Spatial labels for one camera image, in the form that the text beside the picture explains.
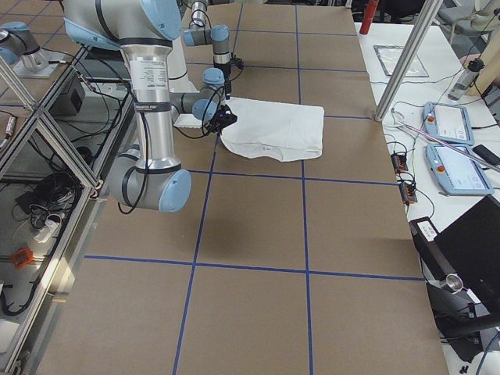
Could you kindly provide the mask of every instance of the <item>chair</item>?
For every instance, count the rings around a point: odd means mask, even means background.
[[[453,43],[455,34],[463,34],[469,37],[479,37],[484,34],[491,34],[489,28],[485,27],[484,29],[478,29],[477,27],[472,27],[471,21],[475,20],[478,13],[481,13],[490,3],[496,1],[463,0],[463,2],[461,6],[443,8],[437,12],[437,17],[444,23],[441,27],[450,33],[448,39],[450,44]]]
[[[380,21],[384,22],[385,14],[391,16],[391,23],[399,23],[401,18],[420,13],[425,0],[380,0]]]

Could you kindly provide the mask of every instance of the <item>metal frame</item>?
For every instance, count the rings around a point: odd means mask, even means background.
[[[21,153],[27,140],[34,134],[35,131],[45,139],[47,144],[60,156],[61,160],[72,170],[75,177],[82,184],[82,192],[76,206],[69,218],[64,232],[61,233],[59,243],[57,244],[52,258],[44,271],[41,282],[35,291],[30,308],[23,313],[20,318],[20,327],[12,341],[12,344],[7,353],[0,355],[0,374],[2,371],[9,373],[12,371],[16,360],[23,348],[24,342],[30,333],[35,318],[37,317],[42,302],[45,300],[46,292],[51,285],[55,276],[57,266],[60,263],[63,254],[70,243],[73,232],[82,217],[84,209],[87,207],[88,199],[90,198],[95,187],[98,185],[100,173],[106,164],[106,159],[115,147],[116,139],[123,134],[124,124],[130,121],[132,117],[132,98],[128,95],[124,100],[122,110],[122,118],[120,122],[115,125],[106,139],[105,145],[102,148],[101,155],[95,160],[94,170],[87,165],[82,159],[81,155],[76,150],[75,146],[71,143],[69,138],[63,132],[62,128],[53,120],[52,116],[48,113],[48,109],[52,106],[61,92],[64,84],[72,77],[74,66],[78,64],[82,58],[87,54],[87,51],[81,49],[76,54],[76,59],[68,66],[61,74],[61,76],[51,86],[48,93],[39,102],[33,95],[25,88],[23,82],[13,72],[5,60],[0,57],[0,79],[4,79],[12,91],[16,94],[19,100],[23,103],[24,107],[30,111],[30,115],[26,118],[24,123],[18,127],[16,136],[8,145],[5,151],[0,155],[0,178],[8,172],[9,167],[14,163],[15,159]]]
[[[405,49],[396,64],[391,79],[387,83],[387,87],[380,98],[377,110],[375,111],[375,120],[382,121],[391,107],[392,101],[398,93],[399,86],[405,78],[406,72],[411,65],[416,52],[418,51],[422,40],[427,34],[429,26],[432,24],[436,14],[438,14],[439,7],[443,0],[426,0],[423,4],[422,11],[412,29],[412,33],[408,37]]]

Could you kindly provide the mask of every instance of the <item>white cloth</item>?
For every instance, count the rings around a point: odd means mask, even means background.
[[[313,159],[323,151],[324,109],[309,105],[232,98],[227,101],[237,122],[221,140],[231,152],[281,162]]]

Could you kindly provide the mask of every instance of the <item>white sticker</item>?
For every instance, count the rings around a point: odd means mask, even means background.
[[[424,237],[429,241],[434,241],[434,238],[438,235],[432,225],[428,221],[421,221],[417,223],[420,230],[422,231]]]
[[[130,64],[134,90],[168,90],[168,75],[163,61],[137,61]]]

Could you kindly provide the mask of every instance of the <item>blue tape line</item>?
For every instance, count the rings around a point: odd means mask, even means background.
[[[343,116],[343,115],[325,115],[326,118],[332,119],[354,119],[354,120],[371,120],[368,116]]]
[[[395,182],[377,182],[377,181],[357,181],[357,180],[337,180],[330,178],[315,178],[307,177],[307,181],[322,181],[322,182],[342,182],[344,184],[367,184],[367,185],[385,185],[385,186],[398,186]]]
[[[338,276],[338,277],[354,277],[354,278],[369,278],[369,279],[384,279],[384,280],[405,280],[405,281],[425,281],[422,277],[405,277],[405,276],[391,276],[391,275],[375,275],[370,273],[346,273],[346,272],[333,272],[333,271],[315,271],[315,270],[295,270],[292,268],[276,268],[276,267],[263,267],[263,266],[242,266],[234,264],[222,263],[207,263],[207,262],[187,262],[182,260],[170,259],[153,259],[153,258],[132,258],[126,256],[112,256],[112,255],[84,255],[85,259],[91,260],[111,260],[119,262],[133,262],[133,263],[159,263],[159,264],[172,264],[178,266],[200,266],[200,267],[213,267],[213,268],[229,268],[236,270],[254,270],[266,272],[282,272],[282,273],[309,273],[314,275],[323,276]]]
[[[307,200],[305,193],[305,164],[302,163],[302,215],[304,217],[305,292],[307,295],[307,333],[309,339],[309,374],[314,374],[313,324],[311,312],[311,280],[309,277],[309,237],[307,231]]]
[[[203,65],[203,66],[213,66],[209,62],[186,62],[186,65]],[[254,69],[283,69],[283,70],[314,70],[320,72],[345,72],[345,73],[366,73],[366,70],[350,70],[350,69],[328,69],[328,68],[296,68],[293,66],[267,66],[267,65],[245,65],[245,68],[254,68]],[[347,118],[363,118],[369,119],[368,116],[345,116]]]
[[[184,303],[184,312],[182,314],[182,322],[180,323],[180,332],[179,332],[179,338],[177,340],[177,350],[175,353],[175,361],[173,363],[172,375],[177,375],[177,368],[179,366],[180,350],[182,349],[182,340],[184,338],[184,328],[186,327],[186,320],[188,318],[189,301],[191,299],[191,292],[193,289],[193,280],[195,279],[196,260],[198,259],[198,252],[200,249],[200,244],[202,242],[203,225],[205,223],[206,208],[207,208],[208,201],[209,201],[210,184],[212,183],[212,176],[213,176],[213,166],[215,165],[215,162],[216,162],[216,147],[217,147],[217,138],[216,138],[215,144],[213,146],[212,164],[210,166],[209,180],[208,180],[207,185],[206,185],[205,201],[203,202],[203,210],[202,210],[202,218],[200,219],[200,227],[198,229],[198,237],[196,239],[195,256],[193,257],[193,263],[191,266],[191,275],[189,277],[189,285],[187,286],[186,302]]]
[[[299,34],[304,34],[304,35],[333,35],[335,37],[358,37],[356,34],[339,34],[339,33],[313,33],[313,32],[301,32]]]
[[[302,93],[300,85],[300,47],[298,38],[298,7],[295,5],[295,37],[297,40],[297,79],[298,79],[298,104],[302,104]],[[301,160],[302,174],[302,217],[304,222],[304,258],[305,258],[305,296],[307,303],[307,339],[309,346],[309,375],[314,375],[313,356],[313,323],[311,312],[311,280],[309,277],[309,239],[307,232],[307,199],[305,194],[305,163]]]
[[[330,68],[301,68],[302,70],[319,70],[320,72],[345,72],[345,73],[366,73],[366,70],[355,69],[330,69]]]
[[[2,95],[5,94],[5,92],[9,90],[9,88],[6,88],[1,94],[0,94],[0,97]],[[22,104],[2,104],[2,107],[14,107],[14,108],[24,108],[24,105]]]
[[[201,174],[210,174],[208,170],[188,170],[189,173],[201,173]]]
[[[59,30],[61,30],[63,27],[64,27],[64,23],[63,23],[61,26],[59,26],[59,29],[57,29],[57,30],[55,31],[55,33],[54,33],[54,34],[53,34],[53,35],[52,35],[52,36],[51,36],[51,37],[50,37],[50,38],[49,38],[49,39],[48,39],[48,40],[44,43],[44,47],[45,47],[48,43],[50,43],[50,41],[54,38],[54,36],[56,36],[56,35],[61,35],[61,34],[59,34]]]
[[[292,35],[297,34],[294,31],[245,30],[245,29],[240,31],[244,31],[245,33],[260,33],[260,34],[292,34]]]
[[[175,264],[182,266],[192,266],[192,262],[184,262],[181,260],[168,260],[168,259],[150,259],[150,258],[131,258],[125,256],[110,256],[110,255],[85,255],[85,259],[98,259],[98,260],[119,260],[121,262],[136,262],[136,263],[162,263],[162,264]]]
[[[9,14],[11,10],[13,10],[14,8],[16,8],[19,4],[21,3],[21,0],[17,0],[16,4],[14,4],[13,6],[11,6],[9,9],[7,9],[7,12],[5,12],[3,16],[5,16],[6,14]]]
[[[193,173],[215,174],[219,176],[235,176],[235,177],[258,177],[258,178],[277,178],[285,180],[302,180],[302,177],[293,176],[274,176],[272,174],[246,174],[235,172],[208,172],[203,170],[189,170]],[[368,185],[384,185],[384,186],[398,186],[395,182],[382,182],[382,181],[360,181],[360,180],[341,180],[336,178],[320,178],[320,177],[304,177],[306,181],[320,181],[320,182],[338,182],[341,184],[368,184]]]
[[[234,51],[236,51],[236,43],[238,41],[238,31],[240,30],[241,15],[243,14],[243,6],[244,5],[245,4],[241,4],[240,15],[237,18],[236,34],[234,35],[233,53],[234,53]]]
[[[425,279],[423,277],[371,275],[371,274],[368,274],[368,273],[345,273],[345,272],[329,272],[329,271],[309,271],[309,273],[311,273],[313,275],[340,276],[340,277],[357,277],[357,278],[364,278],[364,279],[425,281]]]
[[[48,6],[49,6],[49,5],[50,5],[50,2],[47,2],[47,5],[46,5],[46,6],[44,6],[44,7],[41,9],[41,11],[40,11],[40,12],[38,12],[37,14],[35,14],[35,15],[34,15],[34,18],[33,18],[30,22],[28,22],[28,23],[27,23],[27,26],[30,26],[30,24],[31,24],[33,21],[35,21],[35,20],[37,19],[37,17],[38,17],[38,16],[40,16],[40,15],[42,14],[42,12],[48,8]]]
[[[228,268],[233,270],[251,270],[251,271],[267,271],[267,272],[283,272],[283,273],[305,273],[304,270],[294,270],[292,268],[275,268],[275,267],[261,267],[261,266],[239,266],[235,264],[219,264],[219,263],[205,263],[197,262],[196,266],[200,267],[213,267],[213,268]]]
[[[213,174],[220,176],[240,176],[240,177],[260,177],[260,178],[278,178],[285,180],[301,180],[301,177],[293,176],[273,176],[267,174],[246,174],[246,173],[235,173],[235,172],[213,172]]]
[[[24,17],[32,17],[33,15],[32,14],[22,14],[22,13],[9,13],[10,16],[24,16]],[[57,15],[57,14],[43,14],[41,15],[43,17],[58,17],[58,18],[61,18],[62,16],[61,15]]]

